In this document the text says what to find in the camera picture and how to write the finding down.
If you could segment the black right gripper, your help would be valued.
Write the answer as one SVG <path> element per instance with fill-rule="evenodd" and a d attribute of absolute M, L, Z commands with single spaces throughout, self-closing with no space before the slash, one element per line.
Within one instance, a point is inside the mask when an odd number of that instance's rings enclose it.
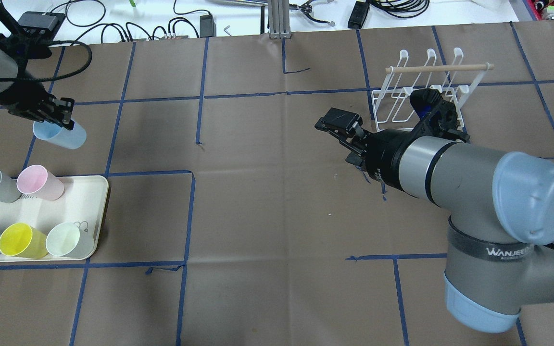
<path fill-rule="evenodd" d="M 363 153 L 350 152 L 346 162 L 363 170 L 369 177 L 387 185 L 400 185 L 398 149 L 403 142 L 403 132 L 386 129 L 376 133 L 367 132 L 362 127 L 362 117 L 356 112 L 330 108 L 325 116 L 315 123 L 315 129 L 327 132 L 341 144 L 365 146 Z"/>

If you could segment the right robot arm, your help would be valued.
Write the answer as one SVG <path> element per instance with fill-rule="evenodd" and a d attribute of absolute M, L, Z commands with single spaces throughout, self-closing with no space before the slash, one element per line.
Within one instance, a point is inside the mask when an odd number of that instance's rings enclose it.
<path fill-rule="evenodd" d="M 337 108 L 315 128 L 371 179 L 451 213 L 446 307 L 471 329 L 503 333 L 522 306 L 554 303 L 554 162 L 470 144 L 438 90 L 416 90 L 410 104 L 419 118 L 411 131 L 372 133 Z"/>

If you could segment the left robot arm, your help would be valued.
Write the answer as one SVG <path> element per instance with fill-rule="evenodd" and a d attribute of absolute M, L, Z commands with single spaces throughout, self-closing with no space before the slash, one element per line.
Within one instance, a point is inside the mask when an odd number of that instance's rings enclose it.
<path fill-rule="evenodd" d="M 71 120 L 74 100 L 56 99 L 44 88 L 44 80 L 36 79 L 26 71 L 29 59 L 24 52 L 10 55 L 0 44 L 0 105 L 9 114 L 32 120 L 56 124 L 68 131 L 74 129 Z"/>

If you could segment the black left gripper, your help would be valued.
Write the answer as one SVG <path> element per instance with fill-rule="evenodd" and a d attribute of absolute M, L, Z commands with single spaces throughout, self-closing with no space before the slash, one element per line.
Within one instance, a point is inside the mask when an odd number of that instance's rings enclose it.
<path fill-rule="evenodd" d="M 31 107 L 16 103 L 11 107 L 10 114 L 38 123 L 47 121 L 72 131 L 75 126 L 75 122 L 71 119 L 74 105 L 74 99 L 68 97 L 58 99 L 52 94 L 47 94 L 44 100 L 39 100 L 37 104 Z"/>

